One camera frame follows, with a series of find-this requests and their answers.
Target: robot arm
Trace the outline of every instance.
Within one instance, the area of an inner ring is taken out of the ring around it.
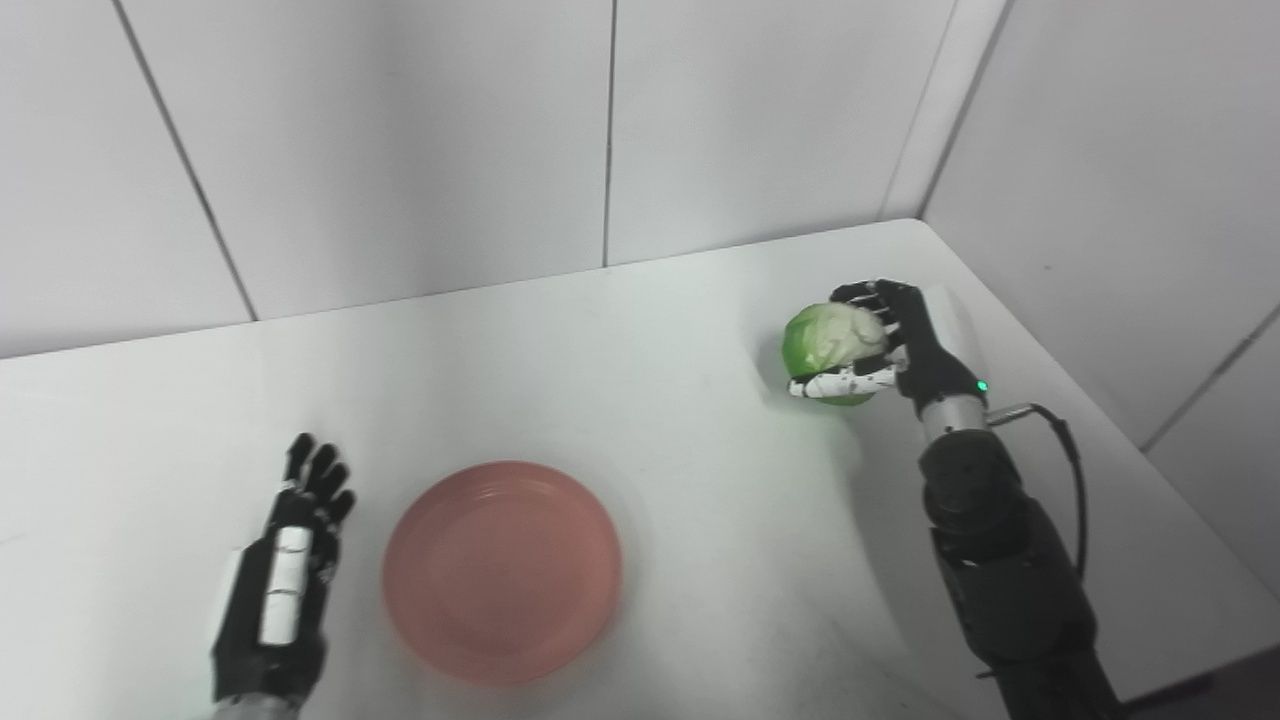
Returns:
[[[262,537],[241,553],[214,642],[215,720],[294,720],[324,666],[338,534],[356,505],[332,445],[301,434]]]
[[[1009,716],[1124,717],[1094,652],[1097,621],[1080,577],[991,430],[1020,411],[988,415],[987,386],[975,374],[980,355],[959,302],[887,279],[842,286],[831,300],[879,316],[890,347],[883,356],[792,378],[791,392],[877,392],[892,369],[892,384],[911,400],[924,427],[928,445],[919,465],[938,569],[965,639],[991,667]]]

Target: plate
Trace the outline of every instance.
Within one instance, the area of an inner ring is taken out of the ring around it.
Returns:
[[[383,561],[392,624],[424,662],[507,685],[567,665],[608,625],[622,552],[608,512],[544,465],[488,462],[410,506]]]

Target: black cable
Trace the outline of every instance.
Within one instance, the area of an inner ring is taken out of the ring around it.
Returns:
[[[1071,428],[1066,420],[1055,415],[1043,405],[1030,402],[1028,406],[1033,413],[1044,418],[1048,427],[1057,436],[1066,454],[1068,462],[1071,464],[1071,480],[1075,483],[1075,574],[1084,579],[1084,561],[1089,550],[1089,502],[1084,489],[1084,468],[1080,465],[1080,451],[1075,446]]]

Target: white table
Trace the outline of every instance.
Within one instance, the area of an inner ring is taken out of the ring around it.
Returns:
[[[896,396],[785,396],[777,336],[836,284],[946,283],[995,404],[1073,421],[1092,492],[1100,651],[1132,697],[1280,642],[1280,603],[924,224],[904,220],[558,278],[0,363],[0,716],[195,719],[236,548],[300,429],[361,496],[307,720],[1001,717],[933,564]],[[1001,430],[1073,542],[1051,433]],[[625,543],[621,614],[511,691],[417,667],[380,607],[399,512],[460,468],[561,468]]]

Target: green cabbage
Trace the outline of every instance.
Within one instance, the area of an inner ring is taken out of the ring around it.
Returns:
[[[791,318],[782,332],[782,363],[787,373],[808,375],[884,352],[884,325],[870,311],[844,302],[810,305]],[[861,405],[872,396],[824,397],[828,405]]]

